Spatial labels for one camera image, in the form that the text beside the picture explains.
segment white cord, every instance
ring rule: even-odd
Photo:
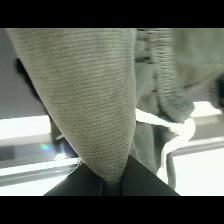
[[[143,112],[136,108],[136,120],[153,125],[161,125],[169,128],[172,132],[178,136],[167,142],[161,153],[161,165],[157,172],[157,176],[166,184],[168,184],[167,165],[166,158],[167,154],[175,151],[184,144],[186,144],[195,134],[196,125],[192,118],[188,118],[183,124],[167,122],[153,114]]]

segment black object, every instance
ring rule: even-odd
[[[45,196],[109,196],[104,181],[85,164],[78,167],[63,182]],[[179,196],[153,173],[129,156],[124,171],[120,192],[117,196]]]

